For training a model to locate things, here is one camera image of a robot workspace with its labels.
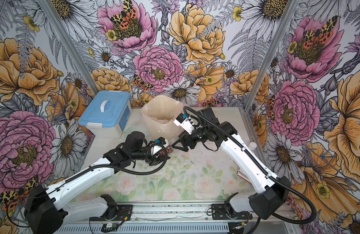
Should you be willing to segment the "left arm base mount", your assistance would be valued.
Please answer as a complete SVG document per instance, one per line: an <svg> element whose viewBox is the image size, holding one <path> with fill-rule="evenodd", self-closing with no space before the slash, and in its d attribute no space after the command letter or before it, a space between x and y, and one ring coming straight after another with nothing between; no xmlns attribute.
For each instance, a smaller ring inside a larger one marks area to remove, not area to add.
<svg viewBox="0 0 360 234"><path fill-rule="evenodd" d="M91 221L129 221L131 219L133 205L118 204L109 206L101 216L91 217Z"/></svg>

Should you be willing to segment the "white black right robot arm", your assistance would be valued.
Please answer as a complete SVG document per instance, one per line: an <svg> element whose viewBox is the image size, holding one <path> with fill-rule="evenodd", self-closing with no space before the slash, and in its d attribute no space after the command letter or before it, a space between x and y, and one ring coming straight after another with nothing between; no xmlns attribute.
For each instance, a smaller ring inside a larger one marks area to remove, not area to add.
<svg viewBox="0 0 360 234"><path fill-rule="evenodd" d="M195 111L184 107L174 124L184 131L172 144L174 149L184 152L194 149L201 142L215 143L217 149L226 152L240 168L243 178L254 188L255 194L244 196L235 194L225 201L229 215L254 212L267 220L287 200L290 181L272 172L245 144L238 131L227 121L220 123L212 108Z"/></svg>

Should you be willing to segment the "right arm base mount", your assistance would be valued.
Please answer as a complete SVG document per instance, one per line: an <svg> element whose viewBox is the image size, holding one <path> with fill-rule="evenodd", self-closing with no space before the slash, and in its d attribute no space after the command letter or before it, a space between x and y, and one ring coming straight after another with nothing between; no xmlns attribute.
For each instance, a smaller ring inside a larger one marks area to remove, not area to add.
<svg viewBox="0 0 360 234"><path fill-rule="evenodd" d="M247 220L253 218L250 212L235 212L226 204L211 204L211 209L207 211L213 220Z"/></svg>

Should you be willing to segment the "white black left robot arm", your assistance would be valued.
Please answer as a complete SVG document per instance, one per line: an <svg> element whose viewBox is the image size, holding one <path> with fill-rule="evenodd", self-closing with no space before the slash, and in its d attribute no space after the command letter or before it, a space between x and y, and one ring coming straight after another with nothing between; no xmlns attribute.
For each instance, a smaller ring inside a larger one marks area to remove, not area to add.
<svg viewBox="0 0 360 234"><path fill-rule="evenodd" d="M109 196L78 204L71 201L92 185L118 172L142 176L158 172L168 160L168 145L168 140L163 137L147 141L144 133L134 131L125 142L84 170L50 186L34 187L24 211L29 228L35 234L53 234L64 224L88 217L114 219L118 208Z"/></svg>

